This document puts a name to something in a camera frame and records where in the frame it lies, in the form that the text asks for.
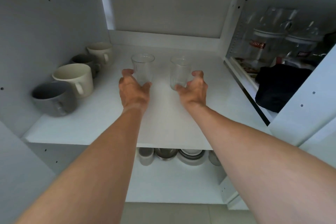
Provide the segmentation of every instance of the gray mug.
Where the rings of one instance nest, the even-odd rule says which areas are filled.
[[[96,61],[95,56],[93,55],[78,54],[76,56],[73,56],[70,62],[72,64],[75,64],[75,63],[85,64],[91,67],[92,78],[96,77],[97,72],[99,71],[99,68],[100,68],[99,64]]]
[[[47,82],[37,86],[31,93],[35,106],[43,113],[60,117],[72,113],[77,99],[68,82]]]

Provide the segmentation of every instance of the black cloth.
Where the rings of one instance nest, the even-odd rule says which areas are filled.
[[[255,102],[270,111],[280,112],[311,73],[309,69],[282,64],[262,67],[255,78],[259,83]]]

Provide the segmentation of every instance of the tile floor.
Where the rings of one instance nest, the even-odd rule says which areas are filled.
[[[225,205],[126,203],[121,224],[256,224],[250,211]]]

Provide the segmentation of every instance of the white shelf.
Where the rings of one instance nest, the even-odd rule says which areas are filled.
[[[225,62],[228,64],[228,66],[238,78],[245,90],[250,94],[253,100],[255,100],[255,95],[257,94],[257,91],[259,89],[258,84],[254,81],[253,78],[248,75],[248,73],[246,73],[246,71],[233,57],[226,58]],[[278,115],[276,112],[272,112],[261,106],[259,106],[259,108],[270,122],[272,122],[272,120],[274,120],[274,118]]]
[[[138,147],[211,149],[197,124],[181,106],[178,94],[169,86],[170,57],[181,54],[191,55],[193,69],[204,71],[210,108],[270,133],[215,52],[115,45],[114,53],[114,64],[98,75],[93,94],[82,99],[75,112],[60,118],[43,115],[23,138],[33,143],[91,144],[122,112],[118,82],[121,70],[132,67],[130,57],[134,53],[150,53],[156,57],[151,100],[142,120]]]
[[[136,156],[126,202],[223,204],[220,182],[226,174],[208,159],[196,167],[177,157],[162,161],[155,157],[145,167]]]

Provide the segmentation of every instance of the white mug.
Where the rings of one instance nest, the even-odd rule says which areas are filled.
[[[108,66],[113,63],[112,44],[94,43],[86,47],[90,54],[97,57],[99,64]]]
[[[76,98],[85,98],[93,92],[91,68],[85,64],[69,64],[61,66],[52,74],[58,81],[71,84]]]

